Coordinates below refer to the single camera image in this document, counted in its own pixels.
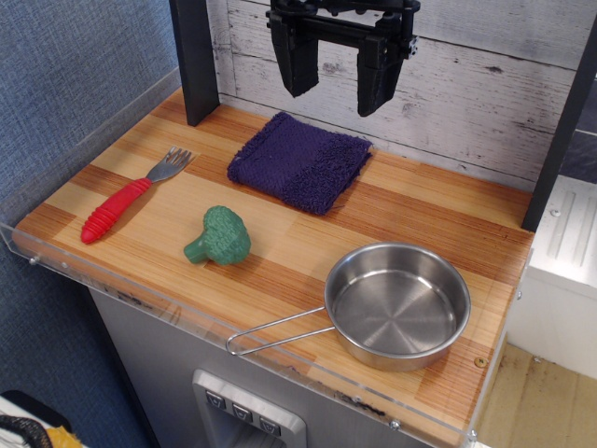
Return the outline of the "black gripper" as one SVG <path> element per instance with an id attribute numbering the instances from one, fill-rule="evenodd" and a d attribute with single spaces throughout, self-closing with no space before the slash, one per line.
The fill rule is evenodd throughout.
<path id="1" fill-rule="evenodd" d="M 405 59 L 416 54 L 418 1 L 271 1 L 266 13 L 283 84 L 293 97 L 317 85 L 318 43 L 357 48 L 357 112 L 390 101 Z"/>

